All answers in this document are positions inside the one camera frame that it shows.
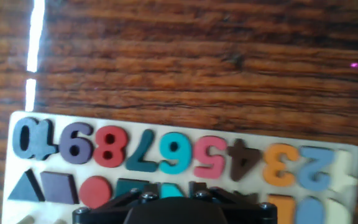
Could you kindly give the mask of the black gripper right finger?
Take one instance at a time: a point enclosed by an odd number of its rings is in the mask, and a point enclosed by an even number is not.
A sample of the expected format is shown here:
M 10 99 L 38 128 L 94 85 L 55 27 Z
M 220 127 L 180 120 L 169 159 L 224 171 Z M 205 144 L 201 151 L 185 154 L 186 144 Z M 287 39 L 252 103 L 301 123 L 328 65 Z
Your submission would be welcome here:
M 188 210 L 190 212 L 250 212 L 251 203 L 239 192 L 220 187 L 207 188 L 205 182 L 189 183 Z

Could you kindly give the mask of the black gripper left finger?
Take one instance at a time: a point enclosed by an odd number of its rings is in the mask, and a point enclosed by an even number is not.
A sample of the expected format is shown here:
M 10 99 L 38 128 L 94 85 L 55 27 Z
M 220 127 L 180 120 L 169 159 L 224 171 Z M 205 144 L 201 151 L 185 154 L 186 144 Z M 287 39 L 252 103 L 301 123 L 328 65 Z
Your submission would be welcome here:
M 160 198 L 159 184 L 147 184 L 142 190 L 131 189 L 128 193 L 118 196 L 103 205 L 106 212 L 127 212 L 133 207 L 153 202 Z

